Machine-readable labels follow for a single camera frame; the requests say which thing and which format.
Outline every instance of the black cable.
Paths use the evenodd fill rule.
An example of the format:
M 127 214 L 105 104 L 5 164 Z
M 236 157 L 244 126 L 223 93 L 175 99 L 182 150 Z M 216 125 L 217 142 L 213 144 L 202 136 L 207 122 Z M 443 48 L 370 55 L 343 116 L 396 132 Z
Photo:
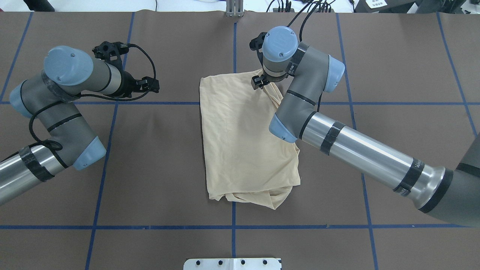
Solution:
M 320 93 L 320 96 L 318 97 L 318 105 L 317 105 L 317 112 L 320 112 L 320 102 L 322 102 L 322 95 L 323 91 Z
M 43 111 L 48 110 L 48 109 L 52 108 L 53 106 L 57 106 L 57 105 L 62 104 L 62 103 L 63 103 L 63 101 L 57 101 L 57 102 L 55 102 L 55 103 L 52 103 L 52 104 L 50 104 L 50 105 L 47 105 L 47 106 L 39 109 L 36 113 L 34 113 L 34 114 L 32 115 L 32 117 L 30 117 L 30 122 L 28 123 L 28 130 L 30 131 L 30 135 L 31 135 L 32 138 L 37 142 L 37 145 L 43 145 L 43 146 L 45 146 L 46 148 L 48 148 L 48 149 L 50 149 L 50 150 L 52 150 L 52 151 L 60 151 L 60 150 L 63 149 L 63 146 L 62 146 L 59 142 L 56 142 L 56 141 L 52 141 L 52 140 L 44 140 L 44 141 L 42 141 L 42 140 L 40 140 L 40 139 L 36 136 L 35 131 L 33 130 L 33 122 L 34 122 L 35 118 L 36 118 L 39 114 L 41 114 Z
M 308 2 L 307 5 L 305 5 L 299 12 L 297 12 L 297 15 L 295 15 L 295 17 L 293 17 L 293 19 L 290 21 L 290 23 L 287 25 L 287 27 L 290 27 L 290 25 L 292 25 L 292 23 L 298 18 L 298 16 L 300 16 L 300 14 L 313 2 L 313 0 L 310 0 L 310 2 Z
M 312 2 L 311 4 L 309 4 L 309 7 L 308 7 L 308 9 L 307 9 L 307 13 L 310 12 L 310 9 L 312 8 L 312 6 L 314 6 L 313 4 L 316 4 L 316 3 L 318 3 L 318 2 L 320 2 L 320 1 L 315 1 L 315 2 Z
M 303 22 L 300 26 L 300 32 L 299 32 L 299 40 L 300 42 L 302 42 L 302 33 L 303 33 L 303 27 L 305 26 L 305 24 L 307 23 L 307 20 L 308 18 L 312 15 L 312 13 L 315 11 L 315 9 L 317 8 L 317 6 L 320 4 L 320 3 L 316 3 L 315 6 L 313 7 L 312 11 L 310 11 L 307 16 L 305 17 L 305 19 L 303 19 Z
M 150 58 L 150 56 L 149 56 L 140 46 L 138 46 L 138 45 L 136 45 L 136 44 L 132 44 L 132 43 L 128 43 L 127 46 L 128 46 L 129 48 L 134 47 L 134 48 L 139 49 L 139 50 L 148 58 L 148 60 L 149 60 L 150 63 L 152 64 L 153 80 L 152 80 L 152 82 L 150 83 L 150 85 L 148 86 L 148 89 L 145 91 L 145 93 L 141 94 L 141 95 L 138 96 L 138 97 L 128 98 L 128 99 L 124 99 L 124 98 L 110 98 L 110 97 L 104 97 L 104 96 L 99 96 L 99 95 L 95 95 L 95 94 L 79 94 L 79 95 L 77 95 L 78 98 L 82 98 L 82 97 L 95 97 L 95 98 L 101 98 L 101 99 L 112 100 L 112 101 L 134 101 L 134 100 L 143 98 L 146 94 L 148 94 L 148 92 L 150 92 L 150 90 L 152 89 L 152 85 L 153 85 L 153 83 L 154 83 L 155 80 L 156 80 L 155 64 L 153 63 L 152 58 Z
M 275 0 L 272 0 L 272 1 L 270 2 L 270 4 L 268 5 L 268 8 L 267 8 L 267 11 L 265 11 L 265 12 L 268 12 L 268 10 L 269 10 L 270 7 L 272 6 L 273 2 L 275 2 Z

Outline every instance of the metal mount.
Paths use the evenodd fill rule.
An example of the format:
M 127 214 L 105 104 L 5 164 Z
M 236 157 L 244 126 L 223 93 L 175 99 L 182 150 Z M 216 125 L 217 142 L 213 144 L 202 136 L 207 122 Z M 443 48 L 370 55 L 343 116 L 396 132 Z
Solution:
M 243 17 L 243 0 L 227 0 L 227 17 Z
M 183 270 L 281 270 L 280 258 L 188 259 Z

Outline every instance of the blue tape line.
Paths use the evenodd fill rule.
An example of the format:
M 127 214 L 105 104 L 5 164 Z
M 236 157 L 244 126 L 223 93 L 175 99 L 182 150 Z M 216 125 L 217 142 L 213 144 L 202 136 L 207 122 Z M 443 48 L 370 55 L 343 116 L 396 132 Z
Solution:
M 455 76 L 456 85 L 458 86 L 458 90 L 460 91 L 463 104 L 465 105 L 465 111 L 467 111 L 468 121 L 470 121 L 470 126 L 472 128 L 473 135 L 477 136 L 477 130 L 475 129 L 475 124 L 473 123 L 470 110 L 468 109 L 467 100 L 465 99 L 465 94 L 463 93 L 462 85 L 460 84 L 460 80 L 458 79 L 458 74 L 456 73 L 455 65 L 453 64 L 452 56 L 450 55 L 450 50 L 448 49 L 447 40 L 445 39 L 445 34 L 444 34 L 444 28 L 442 26 L 442 20 L 440 20 L 440 13 L 438 12 L 437 12 L 437 21 L 438 21 L 438 26 L 440 27 L 440 33 L 442 34 L 442 40 L 444 41 L 444 46 L 445 46 L 445 51 L 447 52 L 448 61 L 450 61 L 450 66 L 452 67 L 453 75 Z
M 463 105 L 463 102 L 368 102 L 368 101 L 355 101 L 354 105 Z
M 375 238 L 373 237 L 372 219 L 370 216 L 370 206 L 368 203 L 367 185 L 365 184 L 365 175 L 361 174 L 361 182 L 363 186 L 363 199 L 365 200 L 365 210 L 367 212 L 368 231 L 370 233 L 370 244 L 372 246 L 373 265 L 378 270 L 377 250 L 375 248 Z
M 235 230 L 342 230 L 342 229 L 470 228 L 456 224 L 360 224 L 360 225 L 236 225 Z M 82 225 L 0 225 L 0 230 L 91 230 Z M 231 230 L 231 225 L 97 225 L 97 230 Z
M 107 163 L 108 163 L 108 158 L 110 157 L 113 130 L 114 130 L 115 121 L 116 121 L 116 118 L 117 118 L 117 110 L 118 110 L 118 103 L 115 104 L 115 109 L 113 111 L 112 124 L 111 124 L 111 127 L 110 127 L 110 135 L 108 136 L 107 153 L 105 154 L 105 161 L 103 163 L 102 180 L 100 181 L 100 189 L 98 191 L 98 198 L 96 200 L 95 216 L 94 216 L 93 226 L 92 226 L 92 234 L 90 236 L 90 245 L 88 246 L 87 260 L 86 260 L 86 263 L 85 263 L 85 269 L 86 270 L 89 269 L 89 267 L 90 267 L 90 259 L 92 257 L 92 250 L 93 250 L 93 244 L 94 244 L 95 233 L 96 233 L 96 225 L 97 225 L 97 222 L 98 222 L 98 213 L 100 211 L 100 203 L 102 201 L 103 187 L 104 187 L 104 184 L 105 184 L 105 176 L 107 175 Z
M 350 81 L 348 79 L 348 72 L 347 72 L 347 61 L 345 61 L 345 51 L 343 49 L 343 39 L 342 39 L 342 29 L 340 27 L 340 17 L 338 16 L 338 13 L 335 13 L 336 15 L 336 26 L 338 30 L 338 40 L 340 41 L 340 50 L 342 52 L 342 61 L 343 64 L 345 65 L 345 82 L 347 84 L 347 94 L 348 94 L 348 102 L 350 105 L 350 115 L 352 117 L 352 126 L 353 129 L 357 129 L 357 123 L 355 123 L 355 116 L 353 112 L 353 102 L 352 102 L 352 93 L 350 91 Z
M 76 225 L 0 225 L 1 230 L 91 230 L 92 226 Z
M 112 105 L 115 101 L 76 101 L 75 104 Z M 198 101 L 120 101 L 122 105 L 200 105 Z
M 233 73 L 237 73 L 237 22 L 233 24 Z M 237 203 L 232 202 L 232 258 L 237 257 Z
M 115 105 L 115 101 L 76 101 L 77 105 Z M 0 105 L 9 105 L 9 101 L 0 101 Z M 200 105 L 198 101 L 122 101 L 123 105 Z M 323 101 L 322 105 L 349 105 L 345 101 Z M 353 101 L 353 105 L 407 105 L 407 106 L 464 106 L 463 102 L 389 102 L 389 101 Z M 478 106 L 480 102 L 467 102 L 469 106 Z
M 237 73 L 237 22 L 233 24 L 233 73 Z
M 238 225 L 238 230 L 368 229 L 368 225 Z
M 345 50 L 343 47 L 343 39 L 342 39 L 342 29 L 340 26 L 340 17 L 338 13 L 336 13 L 336 25 L 338 28 L 338 39 L 340 41 L 340 50 L 342 52 L 342 61 L 345 65 L 345 82 L 347 83 L 347 93 L 348 93 L 348 101 L 350 103 L 350 115 L 352 117 L 352 125 L 353 129 L 357 129 L 357 123 L 355 122 L 355 112 L 353 111 L 353 101 L 352 101 L 352 94 L 350 91 L 350 81 L 348 80 L 348 68 L 347 68 L 347 61 L 345 60 Z M 377 261 L 377 251 L 375 248 L 375 238 L 373 236 L 373 229 L 372 229 L 372 220 L 370 218 L 370 207 L 368 203 L 368 195 L 367 195 L 367 186 L 365 185 L 365 177 L 363 173 L 361 174 L 362 184 L 363 184 L 363 198 L 365 200 L 365 209 L 367 213 L 367 221 L 368 221 L 368 230 L 370 233 L 370 244 L 372 246 L 372 257 L 373 257 L 373 265 L 375 270 L 378 270 L 378 261 Z
M 135 12 L 132 12 L 132 17 L 130 18 L 130 29 L 128 32 L 128 38 L 127 38 L 127 43 L 130 43 L 130 38 L 132 37 L 132 28 L 133 28 L 133 20 L 135 18 Z M 125 65 L 127 64 L 127 55 L 125 55 L 123 59 L 123 69 L 125 69 Z M 117 111 L 118 111 L 119 103 L 115 101 L 115 108 L 113 110 L 113 118 L 112 118 L 112 125 L 110 127 L 110 134 L 108 136 L 108 144 L 107 144 L 107 153 L 105 154 L 105 162 L 103 164 L 103 171 L 102 171 L 102 180 L 100 182 L 100 189 L 98 191 L 98 198 L 96 201 L 96 208 L 95 208 L 95 217 L 93 220 L 93 228 L 92 228 L 92 234 L 90 236 L 90 245 L 88 247 L 88 254 L 87 254 L 87 260 L 85 263 L 85 270 L 88 270 L 90 268 L 90 259 L 92 257 L 92 251 L 93 251 L 93 244 L 95 241 L 95 234 L 96 234 L 96 225 L 98 222 L 98 213 L 100 211 L 100 203 L 102 202 L 102 195 L 103 195 L 103 187 L 105 184 L 105 177 L 107 175 L 107 163 L 108 159 L 110 157 L 110 150 L 112 146 L 112 137 L 113 137 L 113 131 L 115 128 L 115 121 L 117 119 Z
M 470 228 L 456 224 L 377 224 L 373 229 L 412 229 L 412 228 Z
M 30 26 L 30 22 L 32 21 L 33 12 L 30 12 L 30 16 L 28 16 L 27 24 L 25 25 L 24 33 L 22 34 L 22 38 L 20 39 L 20 43 L 18 43 L 17 51 L 15 52 L 15 56 L 13 57 L 12 64 L 10 65 L 10 70 L 8 71 L 7 78 L 5 79 L 5 84 L 3 85 L 3 89 L 0 94 L 0 101 L 2 101 L 3 96 L 5 95 L 5 91 L 7 90 L 8 82 L 10 81 L 10 76 L 12 75 L 13 68 L 15 67 L 15 63 L 17 62 L 18 54 L 20 53 L 20 48 L 25 40 L 25 35 L 27 34 L 28 27 Z
M 135 12 L 132 12 L 132 17 L 130 19 L 130 28 L 128 30 L 128 38 L 127 38 L 127 43 L 130 43 L 130 38 L 132 37 L 132 28 L 133 28 L 133 20 L 135 19 Z M 125 54 L 123 57 L 123 69 L 125 70 L 125 65 L 127 64 L 127 57 L 128 54 Z

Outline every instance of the beige t-shirt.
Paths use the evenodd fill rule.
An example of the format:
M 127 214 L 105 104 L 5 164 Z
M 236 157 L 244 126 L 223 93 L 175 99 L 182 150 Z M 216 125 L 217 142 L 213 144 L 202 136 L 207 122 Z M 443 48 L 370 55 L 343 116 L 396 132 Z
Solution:
M 273 83 L 254 90 L 250 81 L 260 73 L 200 81 L 206 182 L 210 199 L 276 209 L 300 185 L 300 150 L 268 130 L 282 95 Z

